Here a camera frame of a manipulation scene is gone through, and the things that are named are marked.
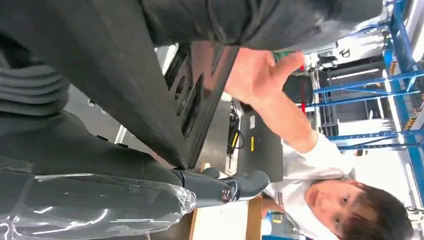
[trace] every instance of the screw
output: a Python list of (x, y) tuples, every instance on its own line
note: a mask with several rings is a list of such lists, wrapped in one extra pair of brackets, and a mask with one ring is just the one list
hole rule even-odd
[(89, 100), (88, 100), (88, 105), (89, 105), (90, 107), (94, 107), (94, 106), (96, 105), (96, 103), (95, 103), (93, 100), (89, 99)]
[(231, 200), (231, 190), (229, 188), (222, 189), (221, 200), (223, 203), (228, 203)]

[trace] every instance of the white shirt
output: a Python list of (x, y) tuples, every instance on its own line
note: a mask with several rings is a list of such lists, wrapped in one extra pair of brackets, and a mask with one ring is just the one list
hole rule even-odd
[(316, 146), (308, 153), (300, 154), (284, 141), (281, 144), (284, 178), (268, 185), (265, 192), (284, 206), (289, 219), (305, 236), (314, 240), (338, 239), (314, 216), (306, 203), (305, 192), (315, 180), (348, 175), (354, 167), (351, 157), (341, 154), (337, 146), (320, 133)]

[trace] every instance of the yellow label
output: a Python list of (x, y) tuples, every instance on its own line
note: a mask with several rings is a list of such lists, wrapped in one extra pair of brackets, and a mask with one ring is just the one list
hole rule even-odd
[(250, 151), (253, 152), (255, 150), (255, 137), (252, 136), (250, 138)]
[(232, 145), (231, 145), (233, 148), (236, 146), (238, 136), (239, 136), (239, 133), (236, 132), (234, 135), (234, 140), (232, 140)]

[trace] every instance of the blue metal rack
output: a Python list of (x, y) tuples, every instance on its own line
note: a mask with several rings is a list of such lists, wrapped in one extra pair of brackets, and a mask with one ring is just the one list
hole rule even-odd
[[(393, 4), (393, 15), (387, 18), (386, 23), (368, 26), (362, 31), (354, 34), (360, 34), (369, 32), (372, 28), (378, 31), (388, 31), (390, 38), (387, 41), (386, 50), (384, 51), (384, 62), (387, 72), (391, 75), (389, 77), (374, 78), (355, 83), (333, 85), (320, 89), (315, 89), (315, 94), (322, 95), (322, 101), (318, 103), (308, 104), (307, 107), (325, 107), (334, 106), (339, 104), (353, 103), (359, 101), (367, 101), (373, 99), (381, 99), (387, 97), (393, 97), (396, 105), (399, 123), (405, 126), (410, 119), (410, 111), (408, 111), (405, 103), (404, 96), (410, 94), (420, 93), (419, 90), (414, 89), (414, 82), (417, 77), (424, 76), (424, 70), (418, 70), (417, 63), (412, 57), (411, 43), (404, 25), (403, 12), (405, 2), (402, 0), (394, 0), (388, 2)], [(392, 75), (394, 64), (398, 65), (400, 74)], [(382, 89), (365, 89), (363, 86), (390, 82), (391, 92), (384, 91)], [(365, 97), (357, 97), (351, 99), (328, 101), (328, 93), (333, 91), (353, 91), (353, 92), (366, 92), (369, 94), (375, 94)], [(328, 136), (332, 141), (340, 140), (351, 140), (351, 139), (364, 139), (365, 142), (358, 143), (350, 146), (340, 146), (341, 150), (355, 150), (355, 149), (379, 149), (379, 148), (404, 148), (407, 149), (411, 165), (414, 172), (416, 185), (419, 191), (421, 200), (424, 200), (424, 167), (421, 159), (419, 148), (424, 145), (421, 142), (417, 142), (416, 136), (424, 136), (424, 130), (411, 130), (411, 131), (382, 131), (377, 133), (366, 133), (356, 134), (347, 136)], [(404, 143), (393, 143), (393, 144), (377, 144), (378, 142), (403, 137)]]

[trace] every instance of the plastic wrap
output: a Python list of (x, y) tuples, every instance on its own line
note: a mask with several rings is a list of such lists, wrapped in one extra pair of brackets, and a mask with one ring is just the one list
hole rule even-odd
[(194, 209), (188, 190), (90, 173), (35, 175), (0, 158), (0, 236), (5, 240), (86, 240), (168, 229)]

